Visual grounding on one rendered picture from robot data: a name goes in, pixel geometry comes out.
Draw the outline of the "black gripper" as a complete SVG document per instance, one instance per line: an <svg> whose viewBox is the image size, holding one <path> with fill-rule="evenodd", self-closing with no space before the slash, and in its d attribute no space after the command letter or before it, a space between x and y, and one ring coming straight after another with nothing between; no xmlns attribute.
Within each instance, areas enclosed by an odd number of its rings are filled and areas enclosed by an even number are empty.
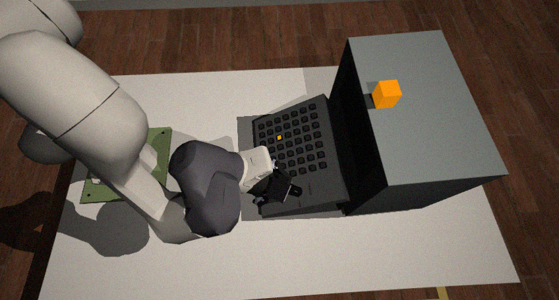
<svg viewBox="0 0 559 300"><path fill-rule="evenodd" d="M293 185L293 182L291 181L292 176L290 176L290 174L288 174L288 172L286 172L286 170L284 170L284 168L282 168L280 162L273 159L273 158L271 158L271 160L272 160L272 168L273 169L275 169L279 174L282 174L286 177L289 177L289 181L287 182L287 184L291 185L291 189L301 191L302 188L300 188L300 187L298 188L297 186ZM268 185L269 179L272 179L273 177L274 177L274 172L267 175L265 178L261 179L258 183L253 185L253 187L248 192L246 192L248 194L252 194L253 196L255 196L255 199L252 201L252 203L261 207L261 206L263 206L265 204L268 204L268 203L278 202L278 201L264 195L267 192L267 191L264 191L264 190ZM295 194L291 191L289 191L288 195L299 197L299 195L297 195L297 194Z"/></svg>

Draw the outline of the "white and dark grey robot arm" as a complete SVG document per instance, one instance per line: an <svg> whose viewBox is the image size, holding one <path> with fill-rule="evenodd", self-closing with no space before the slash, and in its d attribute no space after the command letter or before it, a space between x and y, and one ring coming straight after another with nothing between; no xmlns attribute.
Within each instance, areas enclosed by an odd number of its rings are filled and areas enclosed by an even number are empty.
<svg viewBox="0 0 559 300"><path fill-rule="evenodd" d="M146 143L145 112L75 49L83 35L67 0L0 0L0 98L28 121L17 144L24 156L44 165L76 158L164 243L231 232L241 194L273 172L267 147L183 143L168 167L181 192L169 191L150 174L158 153Z"/></svg>

